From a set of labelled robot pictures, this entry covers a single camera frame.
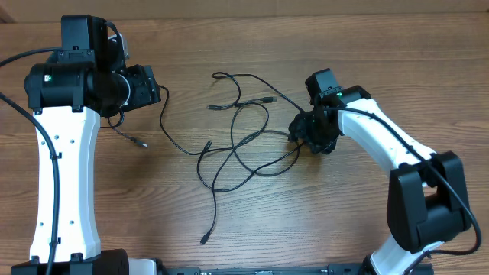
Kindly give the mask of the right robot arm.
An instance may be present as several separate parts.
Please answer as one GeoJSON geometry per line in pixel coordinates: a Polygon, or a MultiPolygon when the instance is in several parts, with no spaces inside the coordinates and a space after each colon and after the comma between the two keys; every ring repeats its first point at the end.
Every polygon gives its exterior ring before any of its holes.
{"type": "Polygon", "coordinates": [[[290,140],[330,154],[337,140],[356,141],[387,173],[388,239],[360,264],[330,264],[329,274],[432,274],[423,259],[473,228],[465,172],[451,151],[437,153],[392,122],[361,86],[342,88],[330,69],[305,81],[313,109],[290,123],[290,140]]]}

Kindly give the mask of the black cable silver plug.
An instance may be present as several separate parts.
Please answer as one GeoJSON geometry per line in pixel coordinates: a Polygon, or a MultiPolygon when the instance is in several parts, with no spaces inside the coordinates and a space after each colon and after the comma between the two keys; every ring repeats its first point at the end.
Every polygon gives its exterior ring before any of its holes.
{"type": "Polygon", "coordinates": [[[111,119],[107,118],[108,126],[101,126],[100,128],[101,129],[109,129],[110,128],[115,133],[117,133],[117,134],[121,135],[122,137],[132,141],[133,143],[135,143],[139,147],[148,147],[148,144],[146,144],[145,142],[143,142],[143,141],[141,141],[141,140],[137,139],[136,137],[133,137],[129,134],[126,134],[126,133],[124,133],[118,129],[125,121],[125,113],[123,110],[120,109],[118,111],[118,114],[119,114],[119,120],[116,124],[112,124],[111,119]]]}

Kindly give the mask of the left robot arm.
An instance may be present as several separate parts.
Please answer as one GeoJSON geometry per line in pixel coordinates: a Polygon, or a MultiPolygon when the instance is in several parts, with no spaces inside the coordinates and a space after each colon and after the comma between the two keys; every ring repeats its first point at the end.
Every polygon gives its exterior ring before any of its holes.
{"type": "Polygon", "coordinates": [[[163,274],[156,258],[103,250],[94,207],[96,139],[103,118],[160,101],[149,66],[127,66],[127,46],[110,21],[61,19],[60,47],[31,67],[22,114],[35,126],[39,152],[37,224],[27,262],[13,274],[163,274]]]}

